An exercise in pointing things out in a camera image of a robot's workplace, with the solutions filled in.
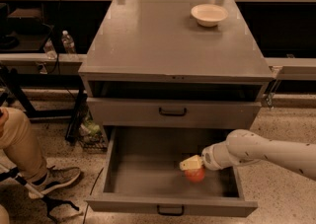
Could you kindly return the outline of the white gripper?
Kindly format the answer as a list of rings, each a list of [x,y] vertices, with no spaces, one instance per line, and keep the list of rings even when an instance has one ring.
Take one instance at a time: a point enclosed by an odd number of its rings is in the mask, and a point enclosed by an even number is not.
[[[180,163],[182,171],[197,170],[203,165],[209,170],[223,170],[232,167],[235,164],[235,158],[228,152],[224,142],[212,144],[205,147],[201,156],[194,155]]]

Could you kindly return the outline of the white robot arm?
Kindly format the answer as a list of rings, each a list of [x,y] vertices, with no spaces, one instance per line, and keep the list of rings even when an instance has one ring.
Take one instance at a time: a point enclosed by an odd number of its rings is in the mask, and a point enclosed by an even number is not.
[[[205,147],[180,163],[186,174],[202,168],[211,171],[267,161],[305,178],[316,180],[316,145],[271,140],[245,129],[231,131],[226,139]]]

